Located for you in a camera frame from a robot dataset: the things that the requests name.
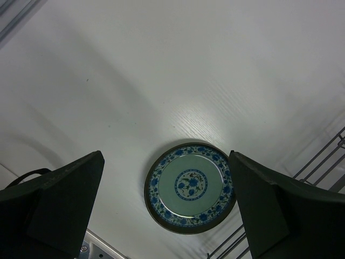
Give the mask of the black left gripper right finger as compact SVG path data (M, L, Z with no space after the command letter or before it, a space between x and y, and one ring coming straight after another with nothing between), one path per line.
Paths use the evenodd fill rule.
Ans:
M344 195L302 183L231 151L252 258L344 258Z

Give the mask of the blue patterned small plate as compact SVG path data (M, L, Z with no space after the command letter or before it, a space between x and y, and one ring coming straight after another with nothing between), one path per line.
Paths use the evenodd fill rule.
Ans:
M148 171L143 194L154 221L183 235L214 228L236 203L227 155L201 142L164 152Z

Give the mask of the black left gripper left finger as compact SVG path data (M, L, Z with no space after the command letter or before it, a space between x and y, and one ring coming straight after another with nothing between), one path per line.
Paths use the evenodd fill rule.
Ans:
M1 190L1 258L76 258L105 160L92 152Z

